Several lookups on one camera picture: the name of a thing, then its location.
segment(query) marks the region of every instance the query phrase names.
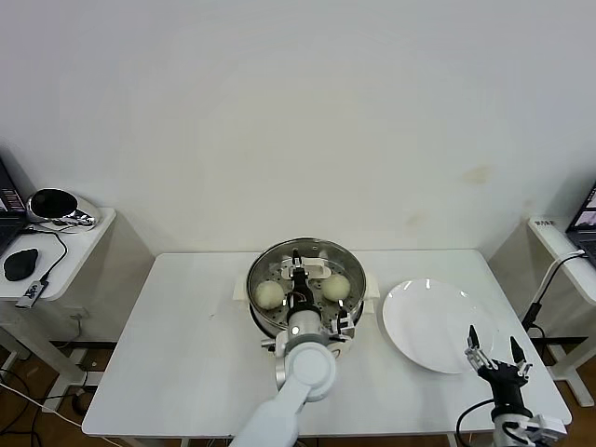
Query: white plate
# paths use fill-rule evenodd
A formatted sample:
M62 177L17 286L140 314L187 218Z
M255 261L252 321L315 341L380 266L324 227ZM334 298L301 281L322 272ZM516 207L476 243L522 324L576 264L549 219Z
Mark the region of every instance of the white plate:
M383 303L389 338L408 358L439 373L471 370L464 354L473 324L482 350L493 350L496 332L478 299L434 279L414 279L395 287Z

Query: black computer mouse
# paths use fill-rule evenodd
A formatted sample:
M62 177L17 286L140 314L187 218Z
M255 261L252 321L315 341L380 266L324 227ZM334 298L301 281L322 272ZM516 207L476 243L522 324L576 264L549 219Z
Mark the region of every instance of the black computer mouse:
M4 261L4 276L9 281L20 281L33 274L37 262L37 249L13 253Z

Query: stain on wall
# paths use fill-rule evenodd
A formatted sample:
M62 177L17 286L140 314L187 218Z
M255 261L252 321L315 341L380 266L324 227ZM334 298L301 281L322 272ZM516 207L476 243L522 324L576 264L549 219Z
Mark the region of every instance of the stain on wall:
M486 184L493 176L493 172L493 166L479 165L474 169L464 172L462 180L469 184Z
M428 220L428 214L424 211L417 211L406 220L408 230L416 230Z

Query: cable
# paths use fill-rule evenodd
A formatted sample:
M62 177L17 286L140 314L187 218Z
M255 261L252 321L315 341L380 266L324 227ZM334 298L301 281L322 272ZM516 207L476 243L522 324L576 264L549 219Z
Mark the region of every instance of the cable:
M0 368L0 371L3 371L3 372L5 372L5 373L9 373L9 374L11 374L13 377L15 377L16 379L18 379L18 380L19 380L19 382L21 382L21 383L22 383L23 387L24 387L24 388L25 388L25 390L27 391L27 394L31 394L31 390L29 389L29 387L27 386L27 384L25 383L25 381L24 381L24 380L22 380L22 379L21 379L21 378L20 378L20 377L19 377L17 374L15 374L14 372L12 372L12 371L10 371L10 370L5 370L4 368ZM0 380L0 385L1 385L1 386L7 386L7 384L5 383L4 379L1 379L1 380ZM9 424L8 424L6 427L4 427L4 428L2 428L2 429L0 430L0 436L2 436L2 435L4 435L4 434L6 434L6 433L7 433L7 432L10 430L10 428L11 428L11 427L12 427L12 426L13 426L13 425L14 425L14 424L15 424L15 423L16 423L16 422L17 422L17 421L18 421L18 420L19 420L19 419L20 419L20 418L21 418L21 417L22 417L22 416L25 414L25 412L27 411L27 408L28 408L28 407L29 407L29 402L25 403L25 406L24 406L24 407L23 407L23 409L20 411L20 413L19 413L19 414L17 414L17 416L16 416L16 417L15 417L15 418L14 418L12 421L10 421L10 423L9 423Z
M60 242L60 245L62 245L62 248L64 249L64 252L62 253L62 255L58 258L58 260L54 264L51 265L51 267L47 270L47 272L44 273L44 275L39 279L40 282L47 281L47 278L49 277L49 274L52 272L54 267L56 265L58 265L60 263L60 261L62 259L64 259L64 257L68 253L68 247L66 247L66 244L62 241L62 239L60 238L58 233L54 233L53 231L43 231L43 230L36 230L34 228L25 228L24 230L20 231L20 234L22 234L22 235L35 235L35 234L52 235L58 240L58 242Z
M463 413L461 413L459 415L459 417L457 418L457 424L455 424L455 436L457 437L457 440L459 440L459 442L464 447L470 447L470 445L464 441L464 439L462 438L462 434L459 431L460 427L462 426L462 421L468 414L472 413L477 408L483 407L484 405L488 405L489 403L493 403L493 402L494 402L494 399L483 400L482 402L479 402L476 405L472 405L471 407L469 407L467 410L465 410Z
M544 290L542 291L542 293L540 293L540 296L538 296L538 299L536 300L537 303L540 304L540 302L542 301L542 298L544 298L544 294L547 292L547 290L549 289L549 285L552 282L552 280L555 278L555 275L557 274L557 272L559 271L559 269L561 268L561 266L563 264L565 264L567 261L571 261L572 259L575 258L583 258L585 257L585 252L582 250L581 254L577 254L575 256L571 256L569 258L563 259L560 263L557 264L557 266L555 267L554 271L552 272L552 275L550 275L550 279L549 282L547 282L547 285L544 286Z
M83 385L81 385L81 388L84 388L84 386L87 384L87 380L89 378L89 371L87 369L84 369L85 371L85 379L83 380ZM46 388L46 392L44 393L44 395L46 395L47 393L49 393L49 390L54 386L54 381L52 380L52 382L50 382L49 386ZM68 395L64 394L61 396L49 396L47 399L56 399L56 398L65 398ZM37 422L37 417L39 416L39 414L41 414L40 412L41 408L37 407L37 410L35 410L35 414L34 414L34 419L31 423L31 433L32 433L32 437L29 439L31 446L30 447L34 447L34 439L33 439L33 433L35 433L35 423Z
M501 428L503 428L503 431L505 432L505 434L507 436L509 436L510 438L512 438L513 440L515 440L516 442L519 442L519 443L524 444L524 445L528 445L528 441L527 440L525 440L523 438L520 438L515 433L511 433L509 431L510 428L516 429L516 428L519 428L519 427L520 427L520 425L517 422L511 422L511 421L506 421L501 426Z
M48 408L47 406L45 406L45 405L42 405L42 404L41 404L41 403L39 403L39 402L36 402L35 400L31 399L30 397L28 397L28 396L25 396L24 394L22 394L20 391L17 391L16 389L14 389L14 388L11 388L10 386L8 386L8 385L5 385L5 384L2 384L2 383L0 383L0 386L1 386L1 387L3 387L3 388L6 388L6 389L7 389L7 390L9 390L9 391L12 391L13 393L15 393L15 394L17 394L17 395L21 396L21 397L22 397L22 398L24 398L24 399L27 399L27 400L28 400L28 401L30 401L32 404L34 404L34 405L37 405L39 408L46 409L46 410L48 410L49 412L52 412L52 413L56 414L56 415L57 415L57 416L58 416L60 419L62 419L63 421L66 421L66 422L68 422L69 424L72 424L72 425L74 425L74 426L77 426L77 427L79 427L79 428L82 428L82 427L81 427L81 425L80 425L80 424L77 424L75 421L71 421L69 418L62 416L60 413L58 413L58 412L56 412L56 411L52 410L51 408ZM106 438L102 438L102 439L103 439L103 440L105 440L106 442L108 442L108 443L112 444L112 445L116 445L116 446L118 446L118 447L124 447L123 445L121 445L121 444L118 444L118 443L116 443L116 442L113 442L112 440L108 440L108 439L106 439Z
M287 296L290 297L293 295L296 295L298 298L300 298L300 302L308 301L306 300L306 296L298 291L289 291Z
M540 304L540 302L542 301L542 298L549 289L550 283L555 278L555 275L557 274L561 266L565 264L567 261L584 256L585 252L583 250L578 250L571 253L567 253L563 257L557 258L555 261L553 261L553 263L548 268L546 275L542 278L540 287L538 287L538 290L536 291L534 298L532 298L532 302L530 303L528 310L521 319L521 325L523 326L526 332L530 330L530 328L538 318L538 313L540 312L540 309L542 309L542 304Z
M35 440L37 440L37 445L39 447L44 447L44 444L42 444L41 442L41 437L39 436L39 433L35 432L35 431L7 431L4 433L5 435L31 435L34 436Z
M544 329L542 329L540 326L538 326L537 324L532 324L532 326L530 326L531 328L535 328L538 329L540 331L540 334L542 336L542 347L540 349L540 358L542 359L542 361L544 362L544 353L545 353L545 349L547 347L547 335L544 332Z
M72 343L73 341L75 341L78 337L81 336L81 333L83 333L83 328L82 328L82 324L81 323L81 318L80 316L77 315L78 318L76 318L76 326L77 326L77 331L76 331L76 335L71 338L68 342L60 345L60 346L56 346L57 349L64 349L66 346L68 346L70 343Z

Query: desk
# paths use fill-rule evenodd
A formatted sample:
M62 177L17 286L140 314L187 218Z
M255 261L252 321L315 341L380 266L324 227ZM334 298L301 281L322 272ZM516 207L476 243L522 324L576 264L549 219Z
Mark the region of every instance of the desk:
M558 257L577 250L577 247L565 235L566 220L561 217L536 216L528 225L549 253ZM585 259L572 259L561 270L569 277L581 296L591 305L596 305L596 270ZM559 345L549 345L549 351L557 363L549 368L554 380L564 380L571 388L577 402L582 407L593 407L594 399L577 374L576 369L596 356L596 331L592 331L588 340L576 347L569 354Z
M39 298L40 300L57 300L73 282L80 268L114 221L115 211L113 209L101 208L101 212L102 221L95 228L80 234L60 234L62 241L68 247L68 254L52 270L48 279L49 284ZM12 282L6 280L4 275L0 276L0 327L60 373L59 379L50 392L50 395L55 396L63 394L68 385L82 384L85 373L76 366L76 363L82 359L85 350L75 349L70 358L65 357L34 324L28 321L29 309L18 309L14 306L31 282L39 279L62 254L62 246L54 236L23 235L12 242L0 257L0 263L4 264L4 260L12 253L32 247L37 248L40 252L32 276ZM11 339L4 332L0 333L0 344L10 344L10 341ZM15 355L11 355L9 359L14 361L15 357ZM5 364L3 367L9 369L10 366ZM89 379L91 379L91 382L88 380L90 384L99 383L100 376L94 373ZM46 404L51 408L57 408L60 400L48 400Z
M492 272L477 251L356 251L381 296L408 278L451 282L483 300L499 328L493 355L509 359L514 335L535 366L524 387L535 413L571 414ZM274 358L248 305L234 301L237 276L258 253L162 254L130 315L83 422L89 435L134 438L234 436L277 392ZM489 399L473 371L426 370L384 338L377 314L364 314L351 350L337 363L328 398L300 414L305 437L453 432L459 414ZM490 409L464 430L492 430Z

